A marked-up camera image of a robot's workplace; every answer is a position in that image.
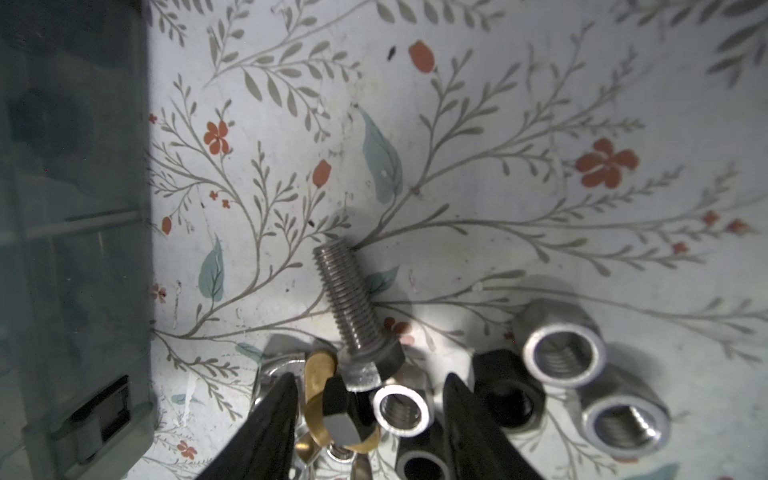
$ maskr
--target bolt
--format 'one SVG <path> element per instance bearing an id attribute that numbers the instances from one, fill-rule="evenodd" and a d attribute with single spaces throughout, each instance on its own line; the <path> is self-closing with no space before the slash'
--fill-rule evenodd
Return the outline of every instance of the bolt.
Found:
<path id="1" fill-rule="evenodd" d="M 404 362 L 402 347 L 379 323 L 346 242 L 331 240 L 315 248 L 313 255 L 345 346 L 339 352 L 339 374 L 350 392 L 375 389 Z"/>

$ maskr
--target steel hex nut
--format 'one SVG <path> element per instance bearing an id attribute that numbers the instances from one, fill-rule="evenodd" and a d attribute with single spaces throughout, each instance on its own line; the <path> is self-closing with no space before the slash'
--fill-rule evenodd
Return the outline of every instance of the steel hex nut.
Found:
<path id="1" fill-rule="evenodd" d="M 655 453 L 670 438 L 667 407 L 645 382 L 616 366 L 569 391 L 565 408 L 581 436 L 615 458 Z"/>
<path id="2" fill-rule="evenodd" d="M 545 385 L 578 388 L 605 367 L 600 329 L 578 305 L 532 300 L 512 322 L 512 332 L 526 368 Z"/>
<path id="3" fill-rule="evenodd" d="M 507 432 L 527 432 L 541 424 L 546 394 L 522 359 L 507 349 L 472 357 L 475 396 L 498 426 Z"/>
<path id="4" fill-rule="evenodd" d="M 326 382 L 323 424 L 337 445 L 363 443 L 376 430 L 376 419 L 367 394 L 349 392 L 341 376 L 331 377 Z"/>

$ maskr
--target bolt head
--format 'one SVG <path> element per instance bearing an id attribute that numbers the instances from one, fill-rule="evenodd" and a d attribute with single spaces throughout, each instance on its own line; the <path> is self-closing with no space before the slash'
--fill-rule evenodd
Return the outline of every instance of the bolt head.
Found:
<path id="1" fill-rule="evenodd" d="M 382 348 L 364 356 L 351 356 L 343 349 L 339 352 L 338 372 L 350 392 L 369 392 L 395 375 L 405 360 L 402 345 L 393 336 Z"/>

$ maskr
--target leaf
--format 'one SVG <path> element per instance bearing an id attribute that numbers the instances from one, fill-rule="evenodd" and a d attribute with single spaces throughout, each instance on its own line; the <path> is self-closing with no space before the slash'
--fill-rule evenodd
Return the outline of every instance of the leaf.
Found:
<path id="1" fill-rule="evenodd" d="M 464 23 L 466 23 L 470 28 L 475 27 L 475 17 L 472 16 L 472 13 L 468 8 L 464 9 Z"/>
<path id="2" fill-rule="evenodd" d="M 331 45 L 331 43 L 329 41 L 327 41 L 327 40 L 323 40 L 323 41 L 319 42 L 317 45 L 314 46 L 314 48 L 312 48 L 312 51 L 310 52 L 310 57 L 312 55 L 319 54 L 321 51 L 325 50 L 330 45 Z"/>
<path id="3" fill-rule="evenodd" d="M 435 346 L 435 340 L 432 339 L 432 336 L 430 336 L 426 329 L 424 329 L 424 340 L 427 342 L 427 347 L 429 348 L 430 352 L 435 352 L 437 350 L 437 346 Z"/>
<path id="4" fill-rule="evenodd" d="M 281 68 L 280 73 L 290 78 L 298 78 L 301 76 L 301 72 L 295 68 Z"/>
<path id="5" fill-rule="evenodd" d="M 672 17 L 672 20 L 670 20 L 670 25 L 674 27 L 675 25 L 685 20 L 686 17 L 690 15 L 690 13 L 693 11 L 693 9 L 694 7 L 688 7 L 680 10 L 678 13 L 674 15 L 674 17 Z"/>
<path id="6" fill-rule="evenodd" d="M 736 57 L 729 57 L 729 58 L 720 60 L 715 65 L 712 65 L 711 67 L 709 67 L 707 69 L 707 73 L 713 74 L 713 73 L 717 73 L 718 71 L 723 71 L 730 66 L 740 63 L 743 58 L 744 58 L 743 55 L 738 55 Z"/>
<path id="7" fill-rule="evenodd" d="M 200 266 L 197 286 L 203 297 L 219 301 L 224 295 L 224 260 L 221 242 L 216 237 L 216 244 Z"/>
<path id="8" fill-rule="evenodd" d="M 677 477 L 677 470 L 679 468 L 679 463 L 670 463 L 658 470 L 653 470 L 651 473 L 625 478 L 624 480 L 674 480 Z"/>
<path id="9" fill-rule="evenodd" d="M 442 4 L 442 17 L 448 23 L 453 23 L 455 20 L 455 17 L 453 16 L 453 8 L 451 8 L 451 4 L 448 2 L 443 2 Z"/>
<path id="10" fill-rule="evenodd" d="M 755 8 L 765 5 L 766 2 L 768 2 L 768 0 L 738 0 L 737 2 L 728 5 L 725 10 L 723 10 L 723 15 L 726 17 L 738 17 L 751 12 Z"/>
<path id="11" fill-rule="evenodd" d="M 760 65 L 760 62 L 763 61 L 763 55 L 766 52 L 766 42 L 762 41 L 760 42 L 760 45 L 757 45 L 757 50 L 755 50 L 755 66 Z"/>
<path id="12" fill-rule="evenodd" d="M 245 72 L 245 86 L 251 95 L 256 97 L 258 101 L 261 101 L 261 90 L 259 90 L 259 86 L 256 85 L 256 82 L 253 81 L 253 78 L 248 74 L 248 72 Z"/>
<path id="13" fill-rule="evenodd" d="M 286 105 L 288 106 L 288 111 L 291 115 L 296 117 L 299 114 L 299 112 L 296 110 L 296 99 L 293 98 L 292 91 L 288 92 L 288 100 L 286 101 Z"/>
<path id="14" fill-rule="evenodd" d="M 538 259 L 541 260 L 544 263 L 549 263 L 549 255 L 547 255 L 546 252 L 544 252 L 541 248 L 534 247 L 536 249 L 536 255 L 538 255 Z"/>
<path id="15" fill-rule="evenodd" d="M 459 130 L 453 135 L 454 137 L 458 137 L 459 135 L 480 135 L 484 131 L 485 129 L 483 127 L 470 127 L 465 128 L 464 130 Z"/>
<path id="16" fill-rule="evenodd" d="M 400 16 L 403 17 L 406 22 L 416 23 L 416 15 L 413 14 L 413 10 L 403 2 L 402 0 L 397 0 L 397 8 L 400 10 Z"/>
<path id="17" fill-rule="evenodd" d="M 717 46 L 717 51 L 719 53 L 723 53 L 724 51 L 728 51 L 731 48 L 738 47 L 745 41 L 749 40 L 752 35 L 755 35 L 758 30 L 760 30 L 759 23 L 742 28 L 730 37 L 723 40 L 723 43 Z"/>
<path id="18" fill-rule="evenodd" d="M 210 59 L 216 64 L 216 60 L 219 55 L 219 45 L 216 43 L 216 39 L 213 36 L 208 37 L 210 42 Z"/>
<path id="19" fill-rule="evenodd" d="M 269 77 L 266 81 L 266 89 L 270 93 L 270 97 L 275 101 L 278 107 L 283 106 L 283 101 L 280 100 L 280 92 L 277 90 L 277 85 L 272 81 L 272 77 Z"/>
<path id="20" fill-rule="evenodd" d="M 245 355 L 258 364 L 261 364 L 261 359 L 264 356 L 264 353 L 261 350 L 249 343 L 238 343 L 235 345 L 235 351 L 240 355 Z"/>
<path id="21" fill-rule="evenodd" d="M 514 279 L 514 278 L 520 278 L 521 276 L 525 276 L 525 270 L 507 270 L 506 272 L 499 272 L 494 273 L 493 275 L 488 275 L 483 280 L 493 280 L 493 279 Z"/>
<path id="22" fill-rule="evenodd" d="M 397 270 L 399 268 L 400 265 L 391 270 L 387 270 L 386 272 L 376 272 L 366 276 L 365 281 L 366 285 L 368 286 L 368 293 L 370 296 L 374 296 L 381 292 L 387 291 L 387 289 L 394 284 L 395 278 L 397 277 Z"/>
<path id="23" fill-rule="evenodd" d="M 393 196 L 402 192 L 400 156 L 371 117 L 362 108 L 359 110 L 366 122 L 366 139 L 362 144 L 362 154 L 376 183 L 376 199 L 382 204 L 387 204 Z"/>
<path id="24" fill-rule="evenodd" d="M 314 65 L 312 65 L 312 64 L 306 64 L 306 67 L 307 67 L 307 68 L 310 70 L 310 74 L 311 74 L 311 75 L 312 75 L 314 78 L 322 78 L 322 77 L 323 77 L 323 74 L 321 74 L 321 73 L 320 73 L 320 70 L 318 70 L 318 69 L 317 69 L 317 67 L 315 67 Z"/>
<path id="25" fill-rule="evenodd" d="M 170 396 L 170 400 L 173 403 L 175 403 L 176 405 L 183 405 L 187 401 L 187 394 L 185 394 L 185 393 L 178 393 L 176 395 L 172 395 L 172 396 Z M 200 400 L 198 400 L 198 399 L 196 399 L 194 397 L 192 397 L 192 400 L 190 400 L 190 403 L 199 403 L 199 404 L 203 405 L 203 403 Z"/>
<path id="26" fill-rule="evenodd" d="M 427 20 L 435 25 L 437 25 L 439 22 L 440 17 L 437 15 L 437 10 L 435 10 L 435 7 L 432 6 L 432 4 L 427 0 L 424 0 L 424 15 L 426 16 Z"/>
<path id="27" fill-rule="evenodd" d="M 283 63 L 283 60 L 301 50 L 301 45 L 302 43 L 298 41 L 286 48 L 286 50 L 283 52 L 283 56 L 280 57 L 280 63 Z"/>
<path id="28" fill-rule="evenodd" d="M 389 10 L 389 8 L 384 6 L 383 3 L 376 3 L 376 11 L 379 13 L 379 17 L 381 17 L 384 22 L 395 23 L 395 16 L 392 15 L 392 12 Z"/>
<path id="29" fill-rule="evenodd" d="M 701 10 L 701 15 L 699 15 L 699 25 L 712 18 L 712 15 L 717 12 L 717 9 L 720 8 L 722 4 L 723 0 L 713 0 L 709 5 L 704 7 Z"/>

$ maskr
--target blue-green leaf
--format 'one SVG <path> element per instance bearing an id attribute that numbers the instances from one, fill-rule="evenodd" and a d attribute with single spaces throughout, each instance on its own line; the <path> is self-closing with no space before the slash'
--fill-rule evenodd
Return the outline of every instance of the blue-green leaf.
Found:
<path id="1" fill-rule="evenodd" d="M 224 295 L 224 259 L 221 253 L 221 243 L 216 237 L 214 249 L 210 251 L 203 265 L 200 266 L 200 277 L 197 279 L 200 293 L 205 298 L 219 301 Z"/>
<path id="2" fill-rule="evenodd" d="M 183 405 L 184 402 L 187 401 L 187 394 L 186 393 L 178 393 L 176 395 L 172 395 L 172 396 L 170 396 L 170 400 L 173 403 L 175 403 L 176 405 Z M 198 399 L 196 399 L 194 397 L 192 397 L 192 400 L 190 400 L 190 403 L 200 403 L 201 405 L 203 405 L 203 403 L 200 400 L 198 400 Z"/>
<path id="3" fill-rule="evenodd" d="M 237 351 L 240 355 L 245 355 L 249 359 L 259 364 L 261 364 L 261 357 L 264 355 L 261 350 L 253 345 L 250 345 L 249 343 L 238 343 L 235 346 L 235 351 Z"/>
<path id="4" fill-rule="evenodd" d="M 670 463 L 658 470 L 653 470 L 651 473 L 625 478 L 624 480 L 674 480 L 677 477 L 677 470 L 679 468 L 679 463 Z"/>
<path id="5" fill-rule="evenodd" d="M 400 265 L 396 266 L 386 272 L 371 273 L 366 277 L 366 285 L 368 285 L 368 292 L 371 296 L 381 293 L 392 286 L 397 277 L 397 270 Z"/>
<path id="6" fill-rule="evenodd" d="M 392 196 L 402 192 L 402 164 L 397 151 L 389 143 L 371 117 L 360 108 L 366 121 L 366 139 L 362 143 L 362 154 L 376 184 L 376 199 L 388 204 Z"/>

